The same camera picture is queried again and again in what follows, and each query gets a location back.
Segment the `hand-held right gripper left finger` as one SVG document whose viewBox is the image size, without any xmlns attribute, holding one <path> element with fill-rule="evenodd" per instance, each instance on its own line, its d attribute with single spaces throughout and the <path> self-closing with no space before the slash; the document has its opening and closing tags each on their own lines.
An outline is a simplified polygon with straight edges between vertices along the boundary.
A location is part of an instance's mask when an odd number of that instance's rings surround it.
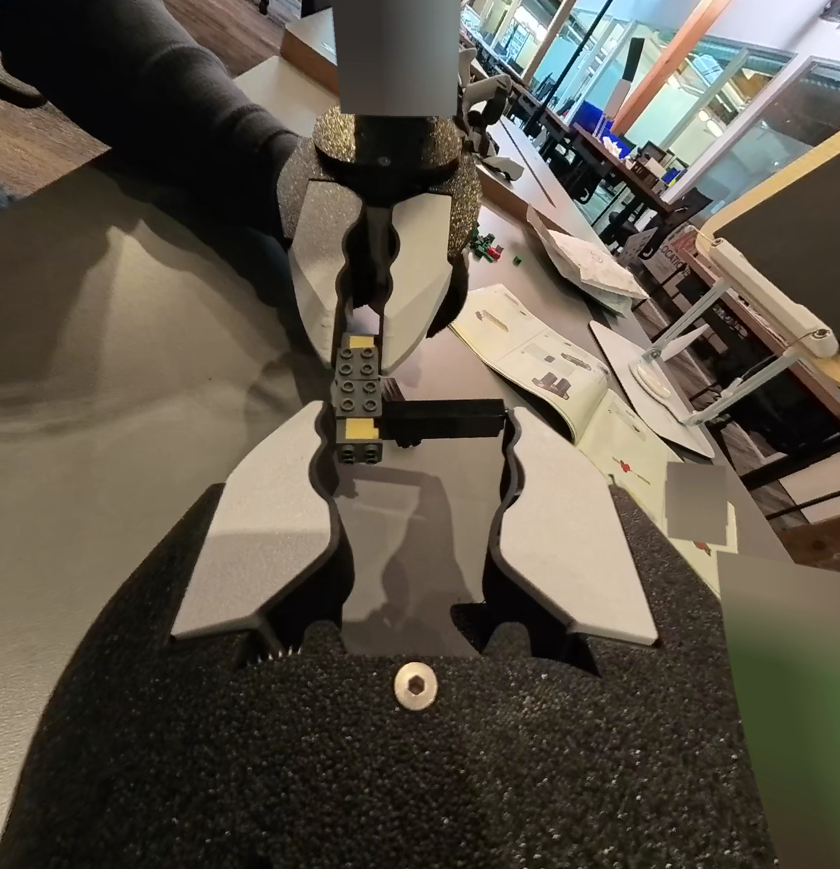
<svg viewBox="0 0 840 869">
<path fill-rule="evenodd" d="M 220 494 L 173 623 L 176 640 L 253 631 L 300 646 L 340 626 L 355 567 L 334 492 L 332 417 L 313 401 L 250 451 Z"/>
</svg>

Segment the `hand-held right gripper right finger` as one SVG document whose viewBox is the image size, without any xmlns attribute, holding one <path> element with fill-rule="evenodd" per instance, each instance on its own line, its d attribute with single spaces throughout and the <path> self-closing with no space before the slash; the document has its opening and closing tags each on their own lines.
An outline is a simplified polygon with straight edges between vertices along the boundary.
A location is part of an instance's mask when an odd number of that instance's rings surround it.
<svg viewBox="0 0 840 869">
<path fill-rule="evenodd" d="M 507 433 L 492 563 L 567 630 L 653 646 L 658 629 L 607 479 L 524 407 L 509 412 Z"/>
</svg>

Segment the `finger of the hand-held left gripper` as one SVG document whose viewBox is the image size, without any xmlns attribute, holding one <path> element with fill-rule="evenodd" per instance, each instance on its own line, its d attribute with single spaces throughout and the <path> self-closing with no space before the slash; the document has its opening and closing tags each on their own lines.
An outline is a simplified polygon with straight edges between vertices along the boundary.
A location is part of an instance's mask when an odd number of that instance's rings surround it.
<svg viewBox="0 0 840 869">
<path fill-rule="evenodd" d="M 391 375 L 427 337 L 447 294 L 451 202 L 449 195 L 423 193 L 393 208 L 397 250 L 382 315 L 382 375 Z"/>
<path fill-rule="evenodd" d="M 352 255 L 365 233 L 360 197 L 334 181 L 310 181 L 289 250 L 299 316 L 322 363 L 333 368 L 355 307 Z"/>
</svg>

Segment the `grey and yellow brick assembly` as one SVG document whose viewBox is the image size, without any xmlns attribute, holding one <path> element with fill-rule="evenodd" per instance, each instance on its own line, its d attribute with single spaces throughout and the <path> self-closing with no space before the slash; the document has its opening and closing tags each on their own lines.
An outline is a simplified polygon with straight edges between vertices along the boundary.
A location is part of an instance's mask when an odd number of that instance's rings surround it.
<svg viewBox="0 0 840 869">
<path fill-rule="evenodd" d="M 371 334 L 345 333 L 335 356 L 330 403 L 336 421 L 335 450 L 343 464 L 382 460 L 380 352 Z"/>
</svg>

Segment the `long black brick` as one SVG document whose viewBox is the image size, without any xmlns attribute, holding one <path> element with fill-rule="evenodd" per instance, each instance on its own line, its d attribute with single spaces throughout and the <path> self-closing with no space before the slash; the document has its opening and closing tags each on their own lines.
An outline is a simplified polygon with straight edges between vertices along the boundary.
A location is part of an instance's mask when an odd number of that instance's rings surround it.
<svg viewBox="0 0 840 869">
<path fill-rule="evenodd" d="M 379 429 L 382 440 L 408 449 L 425 440 L 495 438 L 507 414 L 501 399 L 387 400 Z"/>
</svg>

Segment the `person's left forearm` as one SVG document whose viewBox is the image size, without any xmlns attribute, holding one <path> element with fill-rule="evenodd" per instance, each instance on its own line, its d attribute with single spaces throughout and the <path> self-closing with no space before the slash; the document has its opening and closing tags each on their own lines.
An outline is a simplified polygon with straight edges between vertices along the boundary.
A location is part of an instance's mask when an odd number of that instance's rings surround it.
<svg viewBox="0 0 840 869">
<path fill-rule="evenodd" d="M 6 71 L 127 161 L 286 245 L 279 178 L 299 138 L 153 1 L 1 1 Z"/>
</svg>

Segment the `grey desk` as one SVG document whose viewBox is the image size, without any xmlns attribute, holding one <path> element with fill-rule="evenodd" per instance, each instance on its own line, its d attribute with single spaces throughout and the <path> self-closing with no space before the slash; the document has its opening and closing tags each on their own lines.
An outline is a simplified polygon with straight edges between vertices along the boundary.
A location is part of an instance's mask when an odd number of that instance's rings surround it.
<svg viewBox="0 0 840 869">
<path fill-rule="evenodd" d="M 406 361 L 493 385 L 452 329 Z M 114 158 L 0 214 L 0 867 L 778 867 L 718 598 L 625 489 L 653 646 L 492 563 L 510 400 L 337 471 L 340 626 L 172 637 L 245 456 L 313 401 L 335 453 L 333 377 L 281 248 Z"/>
</svg>

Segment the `pile of small bricks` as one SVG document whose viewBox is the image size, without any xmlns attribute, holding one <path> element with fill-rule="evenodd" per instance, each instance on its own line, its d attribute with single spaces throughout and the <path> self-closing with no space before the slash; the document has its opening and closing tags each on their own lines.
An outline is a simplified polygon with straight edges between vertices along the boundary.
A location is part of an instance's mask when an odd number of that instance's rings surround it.
<svg viewBox="0 0 840 869">
<path fill-rule="evenodd" d="M 475 259 L 485 260 L 489 263 L 498 263 L 505 254 L 505 249 L 501 244 L 497 243 L 497 237 L 494 233 L 483 233 L 478 223 L 475 223 L 471 233 L 467 249 Z"/>
</svg>

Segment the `open instruction booklet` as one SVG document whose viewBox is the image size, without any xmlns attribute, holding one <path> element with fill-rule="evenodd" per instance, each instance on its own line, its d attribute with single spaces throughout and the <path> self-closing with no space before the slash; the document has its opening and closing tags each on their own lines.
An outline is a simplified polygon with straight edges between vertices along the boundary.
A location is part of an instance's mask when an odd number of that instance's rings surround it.
<svg viewBox="0 0 840 869">
<path fill-rule="evenodd" d="M 605 363 L 550 329 L 501 284 L 469 292 L 450 327 L 498 375 L 552 407 L 577 450 L 631 495 L 720 595 L 718 553 L 739 551 L 734 505 L 727 505 L 725 544 L 669 535 L 665 471 L 669 462 L 681 460 L 610 389 L 612 375 Z"/>
</svg>

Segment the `crumpled white paper bag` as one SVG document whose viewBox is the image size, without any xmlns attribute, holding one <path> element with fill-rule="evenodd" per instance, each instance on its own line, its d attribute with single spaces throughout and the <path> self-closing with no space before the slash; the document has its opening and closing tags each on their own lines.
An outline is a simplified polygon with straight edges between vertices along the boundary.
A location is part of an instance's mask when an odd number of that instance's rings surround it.
<svg viewBox="0 0 840 869">
<path fill-rule="evenodd" d="M 527 222 L 559 273 L 607 310 L 623 316 L 639 301 L 647 300 L 647 293 L 633 274 L 602 245 L 549 229 L 530 206 Z"/>
</svg>

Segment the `brown background table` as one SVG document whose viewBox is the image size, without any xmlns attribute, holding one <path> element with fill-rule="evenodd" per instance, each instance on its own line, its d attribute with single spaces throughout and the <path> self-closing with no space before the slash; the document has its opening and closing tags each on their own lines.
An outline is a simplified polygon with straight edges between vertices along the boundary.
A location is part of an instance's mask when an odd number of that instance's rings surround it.
<svg viewBox="0 0 840 869">
<path fill-rule="evenodd" d="M 661 221 L 667 220 L 676 211 L 684 210 L 687 221 L 710 203 L 711 200 L 697 190 L 687 192 L 678 200 L 678 204 L 662 200 L 648 181 L 643 180 L 635 169 L 627 168 L 625 162 L 614 156 L 599 139 L 577 124 L 571 127 L 571 131 L 573 137 L 570 148 L 578 160 L 566 178 L 565 190 L 568 195 L 574 201 L 582 191 L 591 196 L 591 179 L 601 181 L 609 177 L 624 184 L 632 194 L 632 200 L 619 212 L 619 218 L 609 218 L 607 229 L 618 229 L 625 223 L 634 223 L 638 209 L 656 212 Z"/>
</svg>

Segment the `printed cardboard box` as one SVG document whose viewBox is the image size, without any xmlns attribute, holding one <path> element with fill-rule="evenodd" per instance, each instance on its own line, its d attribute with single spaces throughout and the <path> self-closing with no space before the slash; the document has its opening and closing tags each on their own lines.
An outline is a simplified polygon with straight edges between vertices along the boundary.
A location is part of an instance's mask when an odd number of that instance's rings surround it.
<svg viewBox="0 0 840 869">
<path fill-rule="evenodd" d="M 685 266 L 684 255 L 696 256 L 696 240 L 698 228 L 686 223 L 675 229 L 664 240 L 659 249 L 647 260 L 639 259 L 652 275 L 653 279 L 662 284 L 674 276 L 678 269 Z"/>
</svg>

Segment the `white tablet stand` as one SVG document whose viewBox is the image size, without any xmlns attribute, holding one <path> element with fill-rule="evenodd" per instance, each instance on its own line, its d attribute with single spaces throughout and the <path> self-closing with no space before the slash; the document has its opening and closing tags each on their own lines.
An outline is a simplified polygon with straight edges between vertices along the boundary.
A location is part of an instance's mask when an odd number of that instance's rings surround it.
<svg viewBox="0 0 840 869">
<path fill-rule="evenodd" d="M 834 360 L 840 353 L 833 331 L 810 310 L 781 292 L 728 241 L 719 238 L 711 241 L 708 257 L 718 276 L 716 282 L 630 365 L 631 374 L 645 392 L 686 427 L 696 427 L 719 418 L 729 407 L 795 363 L 823 363 Z M 672 390 L 666 385 L 656 362 L 663 351 L 686 332 L 687 327 L 702 318 L 730 290 L 749 301 L 754 310 L 773 324 L 787 342 L 785 350 L 756 374 L 736 378 L 707 409 L 700 412 L 679 410 L 674 407 Z"/>
</svg>

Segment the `dark divider panel pale edge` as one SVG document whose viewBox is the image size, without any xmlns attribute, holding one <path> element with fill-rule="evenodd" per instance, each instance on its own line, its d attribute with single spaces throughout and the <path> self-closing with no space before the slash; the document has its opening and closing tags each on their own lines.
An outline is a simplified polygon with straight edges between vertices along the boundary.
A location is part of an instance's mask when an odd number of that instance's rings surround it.
<svg viewBox="0 0 840 869">
<path fill-rule="evenodd" d="M 712 216 L 696 241 L 707 262 L 718 239 L 822 320 L 840 344 L 840 131 Z M 840 354 L 818 369 L 840 387 Z"/>
</svg>

